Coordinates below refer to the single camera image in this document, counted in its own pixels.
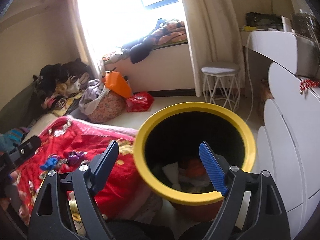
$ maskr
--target colorful blanket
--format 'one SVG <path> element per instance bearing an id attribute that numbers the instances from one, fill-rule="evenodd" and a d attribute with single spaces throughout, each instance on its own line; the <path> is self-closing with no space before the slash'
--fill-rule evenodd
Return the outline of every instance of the colorful blanket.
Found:
<path id="1" fill-rule="evenodd" d="M 184 41 L 187 39 L 184 21 L 168 21 L 162 24 L 162 27 L 154 31 L 148 38 L 153 45 L 162 45 L 165 43 Z"/>
<path id="2" fill-rule="evenodd" d="M 40 166 L 50 155 L 64 158 L 73 151 L 86 152 L 85 158 L 90 161 L 108 147 L 110 141 L 119 144 L 119 156 L 108 178 L 104 189 L 95 196 L 97 205 L 105 218 L 114 218 L 129 203 L 141 183 L 141 177 L 133 161 L 134 137 L 121 130 L 110 130 L 101 125 L 92 125 L 73 119 L 70 116 L 60 117 L 39 135 L 42 145 L 36 154 L 19 167 L 17 186 L 27 194 L 25 203 L 30 212 L 46 173 Z M 59 173 L 74 171 L 76 167 L 63 163 L 56 168 Z"/>

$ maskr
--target yellow object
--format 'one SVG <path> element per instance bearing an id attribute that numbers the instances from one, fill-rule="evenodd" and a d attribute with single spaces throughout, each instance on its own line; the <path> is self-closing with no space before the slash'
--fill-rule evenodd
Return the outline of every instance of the yellow object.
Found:
<path id="1" fill-rule="evenodd" d="M 242 170 L 250 172 L 256 156 L 256 145 L 253 134 L 247 124 L 232 111 L 209 103 L 190 102 L 169 106 L 149 117 L 140 127 L 134 143 L 134 161 L 144 181 L 163 198 L 178 204 L 198 206 L 218 202 L 223 199 L 217 192 L 190 194 L 174 190 L 161 183 L 150 171 L 145 159 L 144 148 L 150 132 L 164 119 L 184 112 L 206 112 L 215 114 L 230 122 L 239 132 L 244 143 L 244 162 Z"/>
<path id="2" fill-rule="evenodd" d="M 251 26 L 247 26 L 247 25 L 243 26 L 243 29 L 245 32 L 253 32 L 255 30 L 258 30 L 257 27 L 251 27 Z"/>

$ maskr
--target white wardrobe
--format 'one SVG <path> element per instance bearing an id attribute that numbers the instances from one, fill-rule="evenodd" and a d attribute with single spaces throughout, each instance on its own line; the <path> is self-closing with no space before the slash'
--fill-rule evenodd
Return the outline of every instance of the white wardrobe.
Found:
<path id="1" fill-rule="evenodd" d="M 320 202 L 320 88 L 301 95 L 299 76 L 316 72 L 317 51 L 307 38 L 272 31 L 253 32 L 250 48 L 275 61 L 255 172 L 268 170 L 275 179 L 293 239 Z"/>

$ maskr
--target blue gripper pad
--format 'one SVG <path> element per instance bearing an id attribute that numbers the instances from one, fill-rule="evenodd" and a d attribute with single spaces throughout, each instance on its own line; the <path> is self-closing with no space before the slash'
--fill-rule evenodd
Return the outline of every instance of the blue gripper pad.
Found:
<path id="1" fill-rule="evenodd" d="M 199 146 L 199 155 L 215 190 L 223 196 L 227 195 L 229 190 L 225 184 L 225 174 L 213 156 L 213 152 L 204 142 Z"/>

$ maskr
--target clothes on window sill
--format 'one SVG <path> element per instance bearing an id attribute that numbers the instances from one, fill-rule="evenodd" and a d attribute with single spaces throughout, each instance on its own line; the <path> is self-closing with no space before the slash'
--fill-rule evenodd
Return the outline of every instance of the clothes on window sill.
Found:
<path id="1" fill-rule="evenodd" d="M 157 45 L 157 46 L 153 47 L 153 50 L 172 47 L 172 46 L 181 45 L 181 44 L 188 44 L 188 40 L 165 43 L 165 44 L 162 44 L 162 45 Z"/>
<path id="2" fill-rule="evenodd" d="M 130 58 L 132 64 L 144 60 L 156 46 L 187 41 L 184 21 L 159 19 L 156 28 L 147 36 L 122 46 L 120 52 L 109 53 L 103 57 L 105 65 Z"/>

